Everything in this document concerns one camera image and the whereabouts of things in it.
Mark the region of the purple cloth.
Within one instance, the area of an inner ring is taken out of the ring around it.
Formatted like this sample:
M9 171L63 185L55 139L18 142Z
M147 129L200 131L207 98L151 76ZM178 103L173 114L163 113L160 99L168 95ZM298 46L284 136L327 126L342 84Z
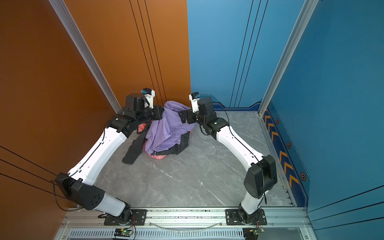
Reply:
M159 121L152 121L147 138L147 152L166 151L175 144L180 144L181 135L192 131L195 124L183 124L179 112L190 108L175 102L168 101L164 105L163 118Z

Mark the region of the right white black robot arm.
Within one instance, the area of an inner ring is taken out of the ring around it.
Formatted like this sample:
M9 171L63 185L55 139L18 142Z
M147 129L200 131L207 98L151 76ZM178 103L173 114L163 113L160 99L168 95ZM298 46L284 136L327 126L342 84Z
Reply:
M267 201L266 194L278 182L276 160L271 155L259 153L236 134L229 119L217 116L214 103L210 99L201 99L197 92L190 94L189 99L192 108L180 112L182 123L197 123L205 136L211 136L227 147L246 170L246 195L235 216L227 214L227 224L267 225L261 203Z

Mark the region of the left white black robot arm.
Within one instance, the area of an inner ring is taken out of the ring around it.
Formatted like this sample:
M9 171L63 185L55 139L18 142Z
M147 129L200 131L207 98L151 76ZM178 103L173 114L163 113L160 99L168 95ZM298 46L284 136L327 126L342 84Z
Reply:
M126 97L126 104L106 123L102 135L68 173L59 173L55 183L64 196L86 210L96 210L122 223L132 218L131 206L96 187L101 170L117 148L140 125L161 120L163 107L154 105L155 91L143 89Z

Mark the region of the pink patterned jacket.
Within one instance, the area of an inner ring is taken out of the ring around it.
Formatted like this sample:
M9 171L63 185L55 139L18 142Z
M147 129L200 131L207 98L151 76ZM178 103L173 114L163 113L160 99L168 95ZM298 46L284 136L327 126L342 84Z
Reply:
M147 152L146 144L147 144L147 131L149 130L150 125L149 124L141 124L139 125L139 128L137 130L137 134L143 138L143 144L142 144L142 150L144 153L146 153L149 157L156 159L156 160L162 160L164 159L167 155L165 154L159 154L156 151L153 151L152 153Z

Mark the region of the dark grey denim garment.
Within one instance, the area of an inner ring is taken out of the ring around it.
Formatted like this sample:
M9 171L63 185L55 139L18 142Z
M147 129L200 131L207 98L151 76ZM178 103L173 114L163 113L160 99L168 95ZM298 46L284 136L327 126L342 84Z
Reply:
M150 124L142 124L139 126L139 129L137 130L137 133L139 134L139 136L132 142L126 155L122 159L122 162L124 164L132 165L136 161L136 159L139 157L139 155L142 153L142 151L145 149L145 142L147 141L146 135L149 132L149 128L150 128ZM181 135L180 144L175 144L166 151L153 152L152 154L149 154L149 156L151 158L161 160L168 155L180 154L183 150L185 150L189 146L189 139L190 139L191 133L192 132L189 131Z

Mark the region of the left green circuit board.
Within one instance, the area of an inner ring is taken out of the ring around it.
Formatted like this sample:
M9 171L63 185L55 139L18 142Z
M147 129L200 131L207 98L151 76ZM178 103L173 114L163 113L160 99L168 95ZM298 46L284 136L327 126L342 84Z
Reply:
M129 228L116 228L114 232L114 240L133 240L135 237L134 231Z

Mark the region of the right small circuit board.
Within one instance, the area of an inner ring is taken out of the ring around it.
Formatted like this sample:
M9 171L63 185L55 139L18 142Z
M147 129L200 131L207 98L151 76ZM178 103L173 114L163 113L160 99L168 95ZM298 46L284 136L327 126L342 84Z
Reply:
M262 227L259 228L243 228L243 237L245 240L258 240L260 234L265 230Z

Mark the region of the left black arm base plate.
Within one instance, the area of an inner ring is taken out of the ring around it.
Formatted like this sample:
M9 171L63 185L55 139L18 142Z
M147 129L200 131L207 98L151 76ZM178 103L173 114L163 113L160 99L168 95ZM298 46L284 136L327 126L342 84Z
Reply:
M107 214L104 226L144 226L147 212L145 209L130 209L118 217Z

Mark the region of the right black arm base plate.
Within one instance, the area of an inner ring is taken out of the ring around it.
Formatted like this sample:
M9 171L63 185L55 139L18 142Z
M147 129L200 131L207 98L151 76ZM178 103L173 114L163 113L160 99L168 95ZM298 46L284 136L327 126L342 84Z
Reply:
M266 226L267 217L263 209L257 209L253 214L247 214L243 209L226 209L226 223L229 226L252 225Z

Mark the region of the left aluminium corner post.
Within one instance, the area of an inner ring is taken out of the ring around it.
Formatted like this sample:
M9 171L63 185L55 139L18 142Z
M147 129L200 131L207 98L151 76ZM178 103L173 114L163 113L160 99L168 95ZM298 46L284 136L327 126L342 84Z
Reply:
M74 18L72 17L65 1L62 0L49 0L55 13L59 17L61 23L65 27L71 40L75 44L78 52L85 61L87 67L91 71L99 87L107 98L113 110L117 113L121 109L112 88L110 87L105 75L103 74L99 64L97 63L91 49L89 48L85 38L83 37L79 27L77 26Z

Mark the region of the aluminium corner post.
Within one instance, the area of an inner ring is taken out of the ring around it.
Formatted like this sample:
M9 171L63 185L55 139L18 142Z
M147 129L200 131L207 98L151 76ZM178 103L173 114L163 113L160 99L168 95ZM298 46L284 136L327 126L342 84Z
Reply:
M313 12L318 4L319 0L306 0L300 11L300 14L295 22L290 37L275 69L275 72L271 78L271 81L267 87L263 100L259 108L259 116L262 117L270 104L272 97L286 71L286 68L297 48L298 43L313 15Z
M65 27L71 40L75 44L78 52L85 61L87 67L91 71L99 87L107 98L113 110L117 113L121 109L112 88L110 87L105 75L103 74L99 64L97 63L91 49L89 48L85 38L83 37L79 27L77 26L74 18L72 17L65 1L62 0L49 0L55 13L59 17L61 23Z

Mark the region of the aluminium front rail frame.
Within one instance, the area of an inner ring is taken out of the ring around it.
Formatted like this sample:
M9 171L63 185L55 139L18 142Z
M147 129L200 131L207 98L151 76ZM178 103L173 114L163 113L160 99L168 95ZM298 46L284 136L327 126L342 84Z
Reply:
M226 209L235 207L134 208L147 210L144 226L104 226L106 215L78 210L64 217L56 240L114 240L116 228L134 231L133 240L244 240L243 228L264 228L258 240L315 240L303 208L263 207L266 226L226 223Z

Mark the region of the right aluminium corner post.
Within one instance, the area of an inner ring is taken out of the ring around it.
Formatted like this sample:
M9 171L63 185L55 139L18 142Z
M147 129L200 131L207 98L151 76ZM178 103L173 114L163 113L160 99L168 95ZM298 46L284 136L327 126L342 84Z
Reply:
M295 22L290 37L275 69L275 72L271 78L271 81L267 87L263 100L259 108L259 116L262 117L270 104L272 97L286 71L286 68L297 48L298 43L313 15L313 12L318 4L319 0L306 0L300 11L300 14Z

